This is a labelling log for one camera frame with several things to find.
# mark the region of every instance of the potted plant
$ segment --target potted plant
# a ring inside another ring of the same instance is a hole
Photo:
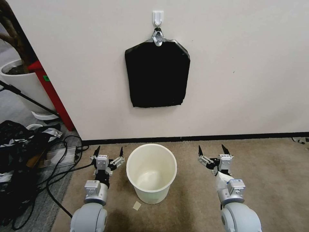
[[[5,82],[21,90],[23,94],[55,111],[55,107],[38,80],[37,75],[28,70],[28,66],[37,61],[38,58],[13,11],[5,0],[0,0],[0,23],[7,31],[7,34],[0,33],[0,39],[10,44],[20,56],[20,59],[2,66],[0,68],[0,76]],[[55,115],[51,115],[51,113],[24,98],[20,99],[37,119],[51,120],[56,118]]]

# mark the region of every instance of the beige carpet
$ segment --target beige carpet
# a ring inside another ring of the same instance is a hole
[[[218,231],[223,232],[215,176],[197,161],[198,145],[204,155],[216,157],[224,144],[234,154],[232,175],[246,184],[245,203],[258,214],[266,231],[309,231],[308,145],[291,139],[190,141],[159,143],[177,160],[177,176],[164,201],[147,205],[140,201],[120,166],[110,178],[106,231]],[[124,157],[141,143],[101,145],[100,154],[116,158],[121,146]],[[84,153],[80,166],[90,162],[97,146]],[[83,205],[84,184],[93,179],[94,168],[74,172],[63,200],[72,214]],[[132,207],[136,201],[142,206]],[[68,232],[70,218],[59,210],[52,231]]]

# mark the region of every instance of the soil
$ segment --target soil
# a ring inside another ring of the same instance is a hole
[[[23,69],[23,65],[19,65],[17,67],[13,67],[11,68],[8,72],[6,72],[5,74],[8,75],[19,75],[19,74],[25,74],[25,71]]]

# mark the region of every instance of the green sticker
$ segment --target green sticker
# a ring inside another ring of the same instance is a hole
[[[43,75],[43,78],[44,78],[45,81],[50,81],[48,76],[46,76],[46,75]]]

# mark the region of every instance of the black cloth bag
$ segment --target black cloth bag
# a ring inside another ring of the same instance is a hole
[[[143,42],[125,51],[133,107],[181,105],[186,95],[190,56],[177,41]]]

